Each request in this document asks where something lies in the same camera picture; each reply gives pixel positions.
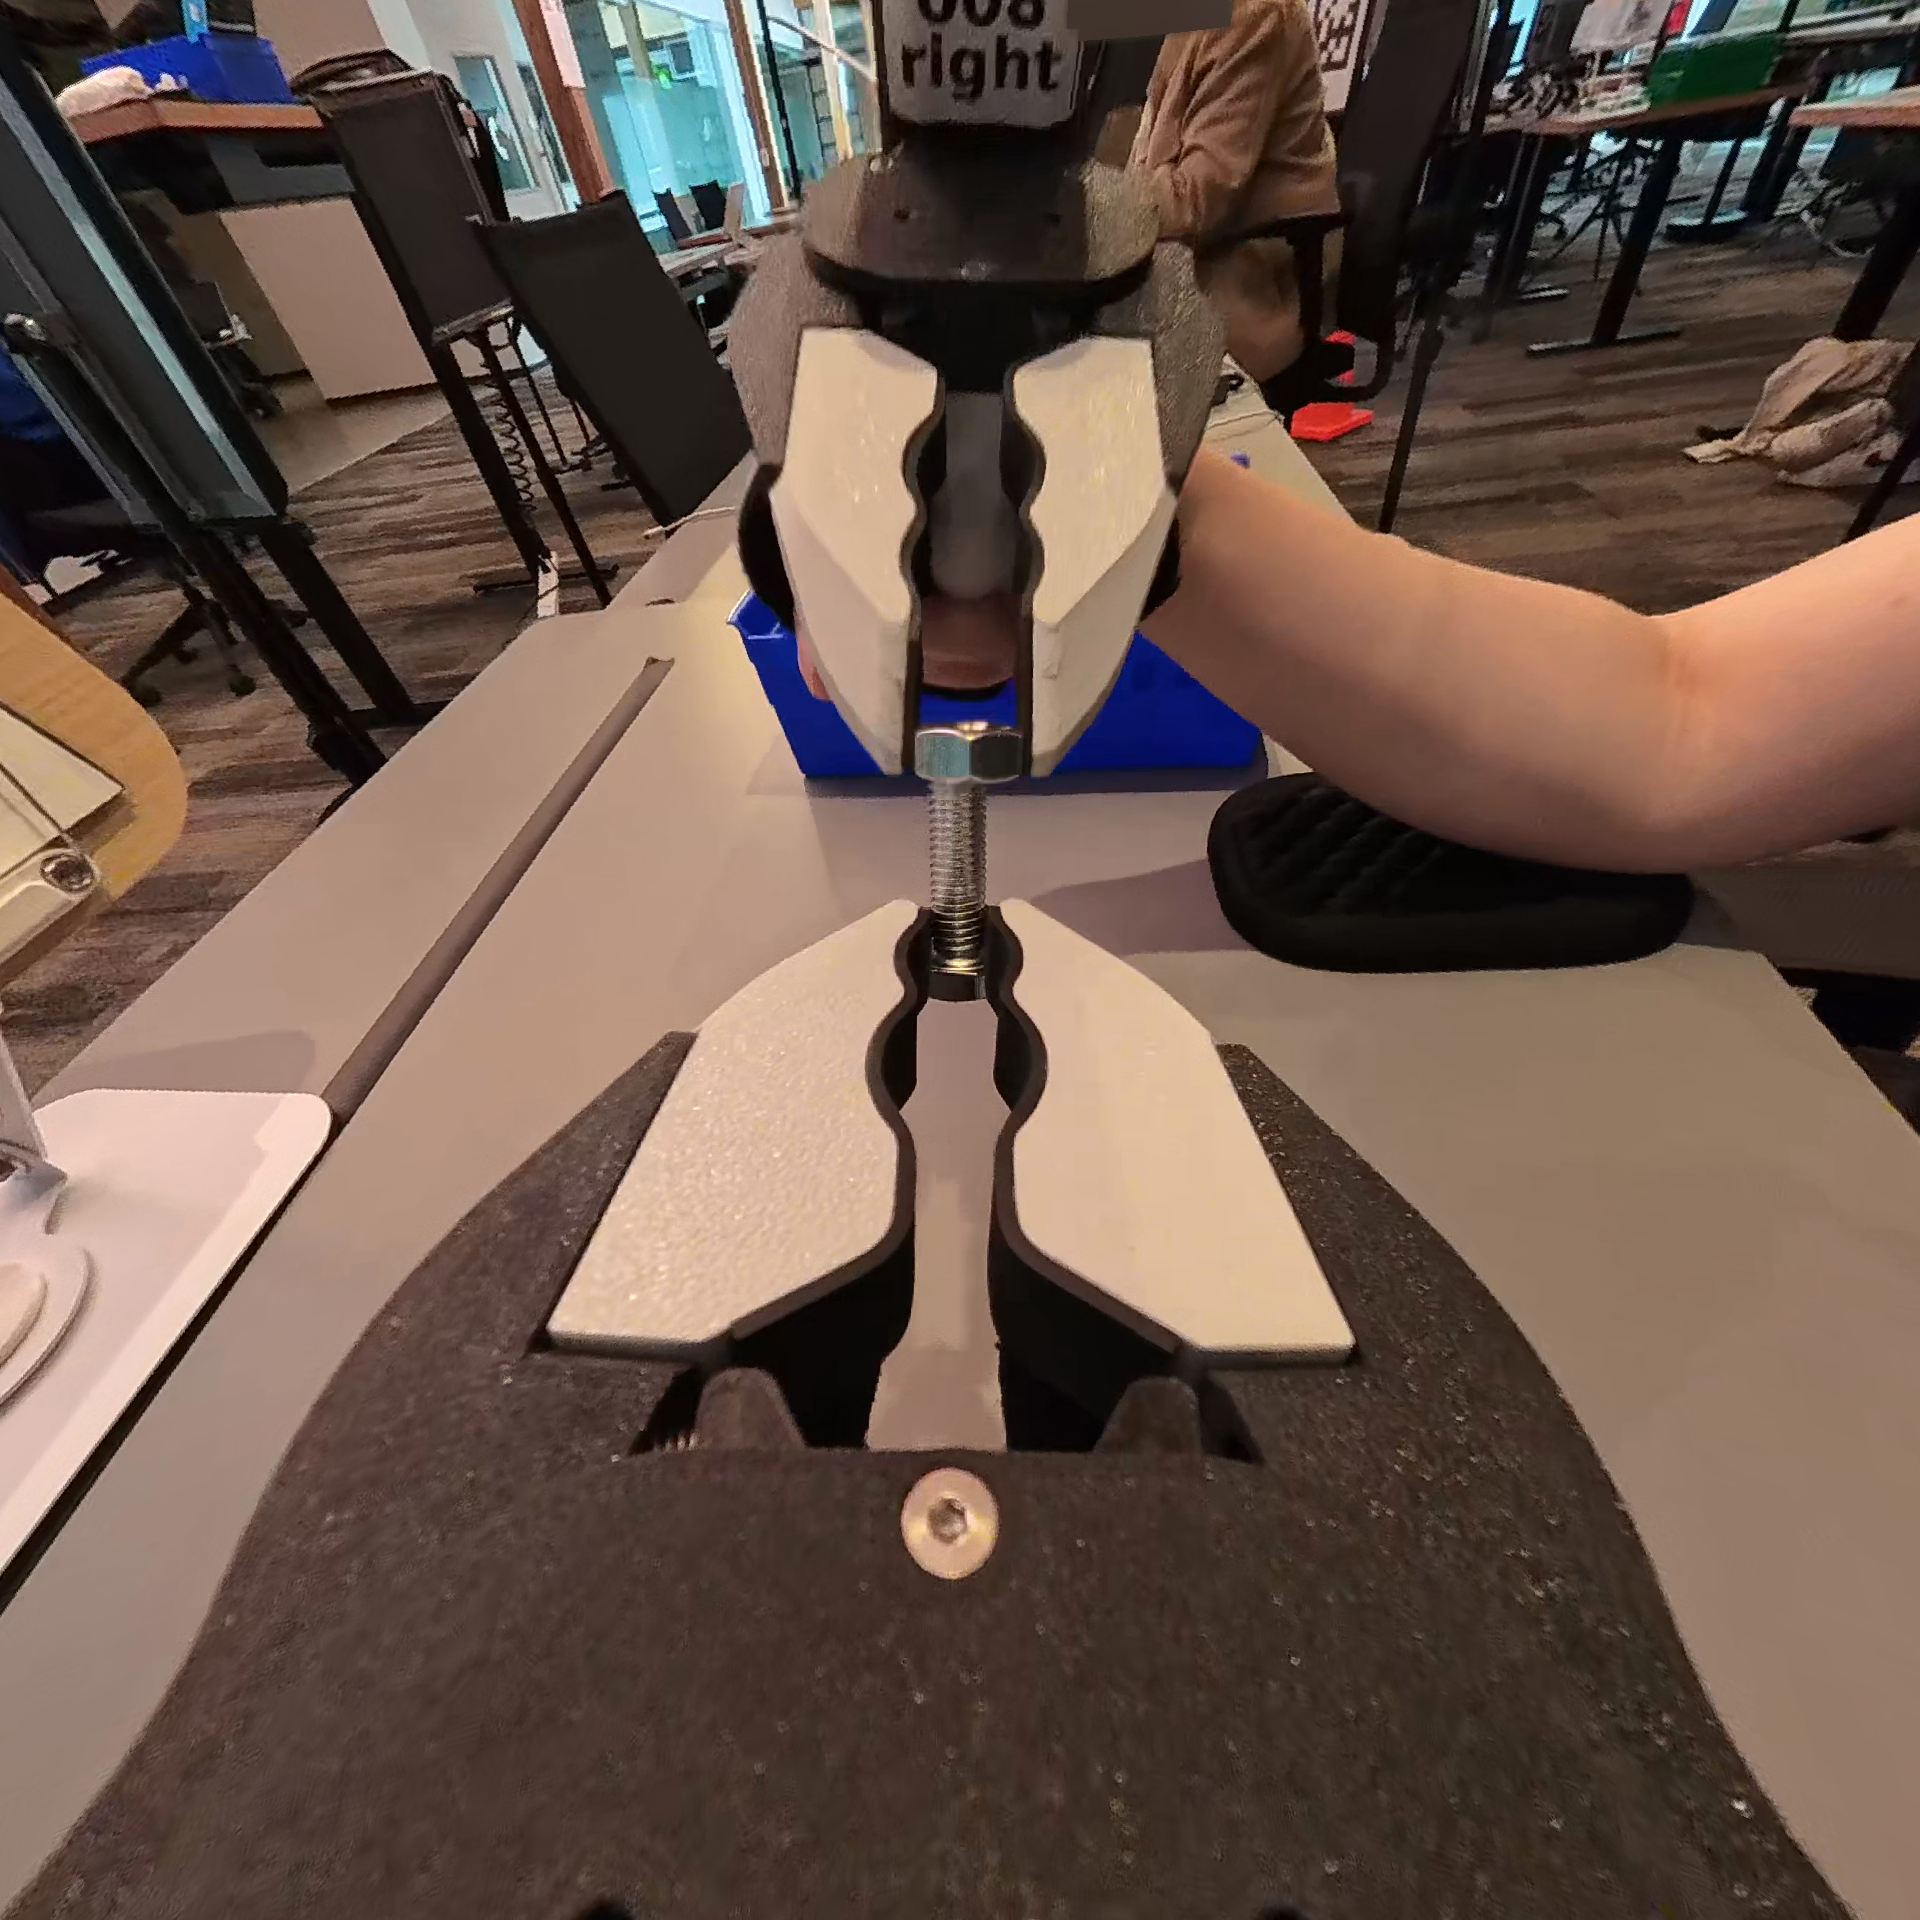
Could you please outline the white cloth heap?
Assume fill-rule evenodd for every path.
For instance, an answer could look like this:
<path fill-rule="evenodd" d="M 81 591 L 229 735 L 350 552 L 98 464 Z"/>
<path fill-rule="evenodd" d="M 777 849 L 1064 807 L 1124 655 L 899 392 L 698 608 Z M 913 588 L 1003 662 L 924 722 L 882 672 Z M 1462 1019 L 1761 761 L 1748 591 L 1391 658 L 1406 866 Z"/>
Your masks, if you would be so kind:
<path fill-rule="evenodd" d="M 1761 464 L 1786 485 L 1847 493 L 1878 477 L 1913 418 L 1913 341 L 1808 336 L 1766 373 L 1748 422 L 1700 433 L 1691 464 Z"/>

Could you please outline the black panel stand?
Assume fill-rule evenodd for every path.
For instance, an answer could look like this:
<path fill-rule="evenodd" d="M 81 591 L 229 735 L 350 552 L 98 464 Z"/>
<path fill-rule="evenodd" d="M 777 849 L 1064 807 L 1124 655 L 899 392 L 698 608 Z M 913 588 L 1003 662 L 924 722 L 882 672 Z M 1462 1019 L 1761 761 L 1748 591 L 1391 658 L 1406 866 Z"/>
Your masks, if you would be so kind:
<path fill-rule="evenodd" d="M 548 221 L 468 221 L 556 381 L 663 531 L 751 456 L 731 367 L 623 195 Z"/>
<path fill-rule="evenodd" d="M 582 582 L 610 605 L 613 574 L 593 556 L 538 443 L 548 414 L 516 345 L 516 307 L 468 231 L 468 221 L 490 221 L 490 197 L 449 88 L 441 76 L 395 69 L 315 88 L 306 105 L 516 552 L 516 570 L 477 574 L 475 591 L 524 582 L 556 602 Z"/>

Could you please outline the wooden backboard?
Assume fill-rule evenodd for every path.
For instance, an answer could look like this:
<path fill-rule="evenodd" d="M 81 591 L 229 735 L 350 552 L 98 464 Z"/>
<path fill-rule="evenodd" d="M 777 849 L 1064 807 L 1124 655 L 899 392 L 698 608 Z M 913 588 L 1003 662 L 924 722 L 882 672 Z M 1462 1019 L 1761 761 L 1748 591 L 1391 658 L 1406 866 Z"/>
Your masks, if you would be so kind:
<path fill-rule="evenodd" d="M 81 909 L 60 935 L 0 970 L 4 982 L 58 952 L 124 905 L 185 831 L 185 767 L 156 717 L 98 662 L 87 662 L 27 591 L 4 574 L 0 605 L 0 705 L 53 734 L 67 751 L 114 776 L 126 797 L 107 824 L 87 829 L 87 849 L 103 871 L 103 897 Z"/>

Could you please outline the dark framed panel on stand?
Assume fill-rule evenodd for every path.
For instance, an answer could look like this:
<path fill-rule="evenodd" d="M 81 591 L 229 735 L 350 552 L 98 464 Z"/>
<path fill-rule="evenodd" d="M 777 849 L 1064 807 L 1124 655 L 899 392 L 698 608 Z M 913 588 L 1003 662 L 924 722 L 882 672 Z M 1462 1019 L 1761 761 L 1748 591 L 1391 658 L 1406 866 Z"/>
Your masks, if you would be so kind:
<path fill-rule="evenodd" d="M 118 507 L 206 582 L 344 786 L 416 734 L 410 701 L 322 570 L 229 375 L 167 288 L 53 92 L 0 55 L 4 345 Z"/>

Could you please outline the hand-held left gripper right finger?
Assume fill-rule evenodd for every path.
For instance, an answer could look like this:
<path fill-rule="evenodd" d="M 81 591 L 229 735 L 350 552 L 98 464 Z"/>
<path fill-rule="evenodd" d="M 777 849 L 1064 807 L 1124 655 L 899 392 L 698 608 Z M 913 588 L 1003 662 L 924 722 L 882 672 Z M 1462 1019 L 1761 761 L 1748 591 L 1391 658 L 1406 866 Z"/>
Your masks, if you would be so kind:
<path fill-rule="evenodd" d="M 1198 1368 L 1353 1331 L 1206 1023 L 1024 897 L 996 909 L 996 1231 L 1021 1282 Z"/>

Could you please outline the red floor object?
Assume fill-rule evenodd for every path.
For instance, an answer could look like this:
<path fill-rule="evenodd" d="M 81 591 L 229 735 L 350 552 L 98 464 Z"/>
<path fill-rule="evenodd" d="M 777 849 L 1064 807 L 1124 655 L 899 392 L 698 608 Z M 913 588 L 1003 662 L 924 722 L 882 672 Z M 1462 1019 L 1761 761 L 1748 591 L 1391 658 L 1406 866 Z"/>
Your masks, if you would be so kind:
<path fill-rule="evenodd" d="M 1320 367 L 1333 375 L 1333 401 L 1304 401 L 1287 418 L 1292 443 L 1309 443 L 1309 447 L 1341 443 L 1374 422 L 1374 414 L 1353 401 L 1360 393 L 1353 333 L 1338 327 L 1320 345 L 1323 345 Z"/>

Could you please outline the person's right forearm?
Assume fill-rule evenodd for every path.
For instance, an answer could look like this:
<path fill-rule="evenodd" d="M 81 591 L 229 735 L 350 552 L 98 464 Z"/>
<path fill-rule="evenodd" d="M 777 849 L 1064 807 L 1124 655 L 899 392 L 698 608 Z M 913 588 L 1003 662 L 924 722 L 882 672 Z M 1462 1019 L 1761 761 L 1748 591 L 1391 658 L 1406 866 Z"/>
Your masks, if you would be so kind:
<path fill-rule="evenodd" d="M 1679 614 L 1421 552 L 1201 452 L 1145 622 L 1381 814 L 1472 849 L 1700 871 L 1913 824 L 1920 533 Z"/>

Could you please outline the wooden top office desk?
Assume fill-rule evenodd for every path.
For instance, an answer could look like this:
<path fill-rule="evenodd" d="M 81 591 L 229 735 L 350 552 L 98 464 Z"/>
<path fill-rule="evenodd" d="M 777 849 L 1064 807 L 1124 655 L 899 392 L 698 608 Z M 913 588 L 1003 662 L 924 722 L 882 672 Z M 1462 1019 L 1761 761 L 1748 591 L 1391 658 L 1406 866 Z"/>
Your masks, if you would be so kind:
<path fill-rule="evenodd" d="M 67 121 L 252 327 L 266 375 L 306 373 L 329 405 L 432 386 L 315 109 L 150 92 Z"/>

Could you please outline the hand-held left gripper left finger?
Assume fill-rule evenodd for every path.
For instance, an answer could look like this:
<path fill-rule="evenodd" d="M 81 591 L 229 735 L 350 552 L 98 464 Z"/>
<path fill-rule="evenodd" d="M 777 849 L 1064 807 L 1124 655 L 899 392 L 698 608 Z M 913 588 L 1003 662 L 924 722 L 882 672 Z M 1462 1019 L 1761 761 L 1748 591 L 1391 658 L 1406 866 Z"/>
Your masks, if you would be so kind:
<path fill-rule="evenodd" d="M 698 1029 L 543 1331 L 713 1358 L 903 1250 L 924 913 L 831 929 Z"/>

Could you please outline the blue plastic bin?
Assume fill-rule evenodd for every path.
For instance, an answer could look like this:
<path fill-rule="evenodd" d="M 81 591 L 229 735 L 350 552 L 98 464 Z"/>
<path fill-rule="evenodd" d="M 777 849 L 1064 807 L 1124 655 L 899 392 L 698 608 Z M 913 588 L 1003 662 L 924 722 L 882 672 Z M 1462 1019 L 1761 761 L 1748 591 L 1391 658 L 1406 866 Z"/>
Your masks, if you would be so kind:
<path fill-rule="evenodd" d="M 882 780 L 850 722 L 802 683 L 797 639 L 755 591 L 731 608 L 731 633 L 806 780 Z M 1260 734 L 1206 694 L 1154 639 L 1134 634 L 1123 673 L 1090 727 L 1061 760 L 1061 776 L 1183 776 L 1243 771 Z"/>

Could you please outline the small blue bin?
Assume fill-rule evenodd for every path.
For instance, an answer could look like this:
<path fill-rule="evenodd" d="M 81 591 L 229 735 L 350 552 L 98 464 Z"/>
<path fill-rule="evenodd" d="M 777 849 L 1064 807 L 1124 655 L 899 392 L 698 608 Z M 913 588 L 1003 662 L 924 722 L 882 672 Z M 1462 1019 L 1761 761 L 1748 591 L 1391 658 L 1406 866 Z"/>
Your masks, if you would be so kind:
<path fill-rule="evenodd" d="M 261 37 L 206 30 L 167 37 L 87 55 L 81 76 L 135 69 L 156 92 L 189 92 L 206 105 L 296 105 L 293 83 Z"/>

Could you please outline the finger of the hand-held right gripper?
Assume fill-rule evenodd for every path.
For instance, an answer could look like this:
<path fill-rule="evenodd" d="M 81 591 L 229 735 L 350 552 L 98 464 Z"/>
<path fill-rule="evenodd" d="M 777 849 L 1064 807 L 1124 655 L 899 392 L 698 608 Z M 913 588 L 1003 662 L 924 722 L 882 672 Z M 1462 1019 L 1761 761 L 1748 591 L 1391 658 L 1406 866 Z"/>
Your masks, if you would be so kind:
<path fill-rule="evenodd" d="M 866 327 L 802 327 L 772 522 L 820 683 L 884 776 L 913 760 L 915 464 L 938 422 L 935 363 Z"/>
<path fill-rule="evenodd" d="M 1024 735 L 1029 776 L 1053 776 L 1118 683 L 1173 522 L 1154 345 L 1070 341 L 1010 373 L 1007 408 L 1038 456 Z"/>

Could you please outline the person's right hand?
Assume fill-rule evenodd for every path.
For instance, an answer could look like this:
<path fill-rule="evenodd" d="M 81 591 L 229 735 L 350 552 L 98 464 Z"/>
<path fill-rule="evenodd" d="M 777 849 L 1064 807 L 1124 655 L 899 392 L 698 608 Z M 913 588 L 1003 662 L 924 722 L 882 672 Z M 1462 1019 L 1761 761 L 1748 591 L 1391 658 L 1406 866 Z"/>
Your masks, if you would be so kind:
<path fill-rule="evenodd" d="M 984 699 L 1017 673 L 1021 605 L 1010 591 L 922 605 L 922 683 L 940 699 Z"/>

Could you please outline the steel hex bolt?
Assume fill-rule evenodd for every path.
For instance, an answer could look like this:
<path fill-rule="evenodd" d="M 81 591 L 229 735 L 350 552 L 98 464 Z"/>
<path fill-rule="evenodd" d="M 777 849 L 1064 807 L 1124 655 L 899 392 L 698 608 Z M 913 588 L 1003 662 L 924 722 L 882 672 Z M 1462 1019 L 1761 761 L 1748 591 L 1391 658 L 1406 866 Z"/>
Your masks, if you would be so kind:
<path fill-rule="evenodd" d="M 984 957 L 984 797 L 1021 780 L 1024 740 L 1001 722 L 915 734 L 924 780 L 928 957 Z"/>

